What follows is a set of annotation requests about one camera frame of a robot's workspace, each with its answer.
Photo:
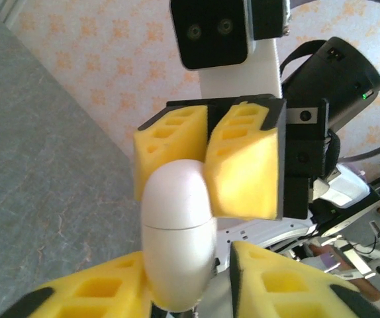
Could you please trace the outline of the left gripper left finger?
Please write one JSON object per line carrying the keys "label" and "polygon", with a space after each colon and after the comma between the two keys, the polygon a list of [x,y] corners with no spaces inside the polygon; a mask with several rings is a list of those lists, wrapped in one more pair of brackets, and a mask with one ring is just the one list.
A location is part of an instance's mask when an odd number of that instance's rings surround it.
{"label": "left gripper left finger", "polygon": [[150,317],[151,313],[139,251],[46,282],[0,317]]}

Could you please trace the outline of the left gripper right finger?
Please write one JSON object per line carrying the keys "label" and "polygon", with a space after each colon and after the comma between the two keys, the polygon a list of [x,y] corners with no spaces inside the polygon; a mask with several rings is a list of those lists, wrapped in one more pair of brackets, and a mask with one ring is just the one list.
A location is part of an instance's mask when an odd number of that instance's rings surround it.
{"label": "left gripper right finger", "polygon": [[380,317],[351,283],[249,242],[230,245],[233,317]]}

